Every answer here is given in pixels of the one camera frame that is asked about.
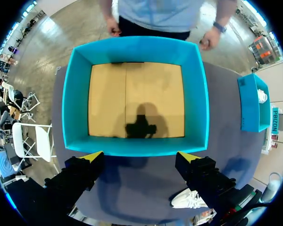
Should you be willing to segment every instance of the blue table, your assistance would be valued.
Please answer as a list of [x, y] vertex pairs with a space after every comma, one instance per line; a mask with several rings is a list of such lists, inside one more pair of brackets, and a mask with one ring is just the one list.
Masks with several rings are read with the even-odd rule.
[[[241, 131], [239, 74], [204, 63], [206, 71], [210, 126], [208, 149], [194, 155], [216, 161], [229, 178], [236, 178], [237, 188], [247, 184], [259, 162], [264, 132]], [[52, 125], [56, 155], [60, 167], [72, 156], [86, 153], [65, 149], [62, 134], [61, 103], [67, 67], [56, 76], [52, 105]], [[175, 156], [115, 157], [105, 156], [106, 168], [90, 192], [85, 191], [76, 205], [86, 216], [120, 225], [161, 224], [191, 218], [200, 209], [173, 209], [168, 198], [186, 188], [175, 169]]]

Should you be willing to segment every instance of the white sneaker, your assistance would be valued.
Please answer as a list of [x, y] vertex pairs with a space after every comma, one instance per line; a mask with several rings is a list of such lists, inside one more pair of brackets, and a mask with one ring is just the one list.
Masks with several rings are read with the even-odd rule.
[[200, 207], [208, 207], [203, 199], [198, 195], [198, 192], [190, 191], [189, 188], [180, 192], [172, 201], [171, 205], [173, 208], [181, 209], [181, 208], [200, 208]]

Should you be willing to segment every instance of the hand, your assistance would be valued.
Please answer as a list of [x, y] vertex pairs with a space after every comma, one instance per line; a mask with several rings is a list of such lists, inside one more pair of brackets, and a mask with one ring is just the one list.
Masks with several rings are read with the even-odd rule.
[[118, 23], [113, 16], [106, 19], [107, 29], [111, 36], [119, 37], [121, 30], [118, 28]]
[[211, 50], [215, 48], [220, 40], [220, 31], [216, 27], [206, 32], [203, 38], [200, 40], [200, 46], [202, 50]]

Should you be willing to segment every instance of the chair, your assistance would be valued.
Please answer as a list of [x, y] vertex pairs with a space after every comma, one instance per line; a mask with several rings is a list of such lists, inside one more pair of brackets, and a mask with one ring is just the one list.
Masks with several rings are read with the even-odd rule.
[[[21, 114], [20, 114], [19, 120], [26, 116], [28, 118], [28, 120], [32, 120], [33, 122], [36, 122], [33, 119], [33, 114], [30, 113], [31, 110], [33, 110], [36, 106], [38, 106], [40, 104], [35, 93], [29, 93], [28, 97], [22, 102], [22, 106], [20, 107], [17, 104], [17, 100], [15, 99], [14, 87], [7, 84], [6, 82], [3, 82], [2, 86], [4, 88], [3, 101], [6, 105], [8, 105], [8, 98], [9, 98], [9, 100], [12, 102], [12, 106], [16, 106], [20, 110]], [[31, 100], [32, 100], [33, 97], [35, 98], [37, 103], [34, 106], [31, 107]]]
[[[32, 126], [35, 127], [36, 131], [36, 142], [37, 142], [37, 153], [38, 155], [31, 155], [30, 151], [34, 144], [30, 146], [30, 149], [27, 151], [24, 149], [23, 143], [26, 143], [26, 140], [22, 140], [22, 126]], [[54, 147], [54, 143], [52, 141], [52, 145], [50, 145], [49, 140], [49, 132], [52, 125], [34, 125], [34, 124], [26, 124], [26, 123], [19, 123], [16, 122], [13, 125], [13, 141], [14, 141], [14, 148], [17, 156], [20, 158], [43, 158], [45, 161], [50, 162], [51, 158], [56, 157], [56, 155], [52, 155], [52, 149]]]

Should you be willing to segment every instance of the teal box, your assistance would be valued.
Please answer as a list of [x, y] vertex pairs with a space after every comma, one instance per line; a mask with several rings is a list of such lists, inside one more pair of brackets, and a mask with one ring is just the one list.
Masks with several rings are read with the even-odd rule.
[[[93, 65], [153, 62], [180, 65], [183, 77], [185, 136], [127, 139], [88, 135], [88, 93]], [[162, 156], [206, 150], [209, 104], [205, 72], [196, 44], [148, 36], [111, 38], [75, 47], [63, 90], [62, 126], [67, 149], [115, 156]]]
[[[268, 86], [255, 74], [238, 79], [241, 100], [241, 130], [261, 132], [270, 126], [270, 98]], [[258, 89], [265, 92], [267, 101], [259, 103]]]

